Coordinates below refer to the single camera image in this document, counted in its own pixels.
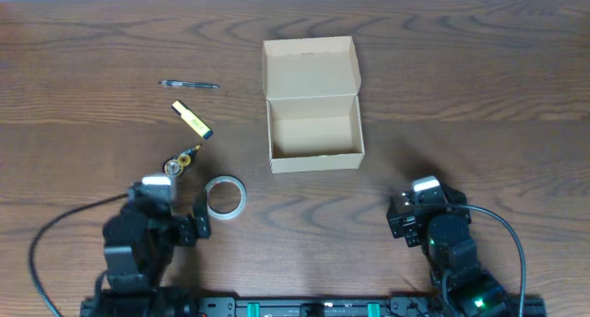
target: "tape roll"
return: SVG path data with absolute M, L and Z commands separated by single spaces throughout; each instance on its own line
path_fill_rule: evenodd
M 232 183 L 234 184 L 236 187 L 238 187 L 238 189 L 240 190 L 240 195 L 241 195 L 241 200 L 240 203 L 238 204 L 238 206 L 236 208 L 234 208 L 233 210 L 231 210 L 228 213 L 219 213 L 215 210 L 213 210 L 211 208 L 211 206 L 209 205 L 209 192 L 211 192 L 211 189 L 213 189 L 213 187 L 215 187 L 216 185 L 220 184 L 220 183 Z M 234 219 L 235 217 L 237 217 L 242 211 L 243 209 L 246 207 L 246 199 L 247 199 L 247 195 L 246 195 L 246 187 L 243 186 L 243 183 L 232 177 L 229 175 L 224 175 L 224 176 L 220 176 L 217 177 L 213 180 L 211 180 L 206 186 L 205 186 L 205 191 L 206 191 L 206 211 L 207 213 L 215 219 L 218 220 L 230 220 L 230 219 Z

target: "cardboard box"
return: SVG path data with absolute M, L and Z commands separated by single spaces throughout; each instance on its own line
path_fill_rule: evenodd
M 359 88 L 351 37 L 265 41 L 272 172 L 357 169 L 365 155 Z

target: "wooden tabletop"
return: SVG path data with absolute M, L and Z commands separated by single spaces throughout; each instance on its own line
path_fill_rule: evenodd
M 214 130 L 180 200 L 214 176 L 248 190 L 244 213 L 178 249 L 164 284 L 247 296 L 432 291 L 419 248 L 394 240 L 390 195 L 435 174 L 505 217 L 527 293 L 551 316 L 590 315 L 589 0 L 97 0 L 0 5 L 0 314 L 46 316 L 27 272 L 36 230 L 124 192 L 199 142 L 176 99 Z M 366 157 L 358 170 L 272 175 L 263 40 L 352 35 Z M 221 89 L 166 89 L 202 80 Z M 67 316 L 105 268 L 103 223 L 61 222 L 37 264 Z M 510 292 L 518 254 L 473 215 L 478 256 Z

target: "green led indicator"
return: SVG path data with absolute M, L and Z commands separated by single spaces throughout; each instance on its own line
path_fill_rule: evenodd
M 486 306 L 486 304 L 483 302 L 483 299 L 476 299 L 473 301 L 473 303 L 475 303 L 476 307 L 478 308 L 484 308 Z

